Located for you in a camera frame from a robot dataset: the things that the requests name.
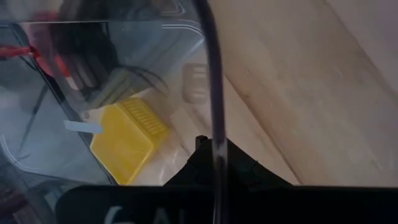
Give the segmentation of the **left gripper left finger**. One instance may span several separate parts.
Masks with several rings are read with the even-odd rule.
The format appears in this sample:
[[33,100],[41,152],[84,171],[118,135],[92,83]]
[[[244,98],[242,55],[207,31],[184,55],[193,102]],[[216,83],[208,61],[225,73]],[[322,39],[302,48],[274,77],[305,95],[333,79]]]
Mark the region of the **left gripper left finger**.
[[195,150],[185,165],[165,186],[213,186],[214,167],[212,141],[207,136],[195,138]]

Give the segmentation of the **yellow slotted plastic basket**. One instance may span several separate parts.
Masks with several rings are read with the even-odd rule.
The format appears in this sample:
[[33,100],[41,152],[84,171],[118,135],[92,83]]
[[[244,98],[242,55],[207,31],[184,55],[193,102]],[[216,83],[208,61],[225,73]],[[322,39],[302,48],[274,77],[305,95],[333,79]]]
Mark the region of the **yellow slotted plastic basket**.
[[120,185],[133,182],[157,152],[170,129],[140,98],[104,107],[90,151]]

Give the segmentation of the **red desk lamp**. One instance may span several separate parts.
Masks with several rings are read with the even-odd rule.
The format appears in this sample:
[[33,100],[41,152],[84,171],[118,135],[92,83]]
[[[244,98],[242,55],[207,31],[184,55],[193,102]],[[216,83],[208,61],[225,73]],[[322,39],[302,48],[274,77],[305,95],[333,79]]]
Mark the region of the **red desk lamp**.
[[47,75],[54,77],[55,70],[53,67],[56,67],[63,77],[70,78],[70,70],[60,54],[51,55],[55,46],[50,35],[49,23],[56,20],[57,13],[48,10],[40,11],[34,14],[33,18],[37,19],[38,23],[14,23],[7,26],[16,38],[21,40],[21,44],[16,46],[0,43],[0,60],[31,56]]

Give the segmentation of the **clear plastic bin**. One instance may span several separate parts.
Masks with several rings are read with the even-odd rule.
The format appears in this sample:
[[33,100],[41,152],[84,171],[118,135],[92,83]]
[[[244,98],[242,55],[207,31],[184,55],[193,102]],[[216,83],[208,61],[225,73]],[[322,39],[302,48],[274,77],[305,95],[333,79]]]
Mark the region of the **clear plastic bin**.
[[[63,0],[0,0],[0,43],[20,46],[9,24],[38,23]],[[209,0],[110,0],[119,65],[93,73],[65,62],[47,75],[31,56],[0,60],[0,224],[212,223],[220,211],[224,105],[220,48]],[[157,152],[120,185],[90,151],[105,106],[144,100],[169,127]],[[165,186],[212,141],[213,186]]]

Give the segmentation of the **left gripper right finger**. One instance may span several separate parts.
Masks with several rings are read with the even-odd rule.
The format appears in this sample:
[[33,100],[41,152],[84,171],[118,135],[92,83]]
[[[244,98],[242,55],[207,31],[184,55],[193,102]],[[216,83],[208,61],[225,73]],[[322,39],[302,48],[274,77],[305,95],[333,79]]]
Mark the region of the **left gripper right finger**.
[[245,186],[291,186],[228,140],[228,165]]

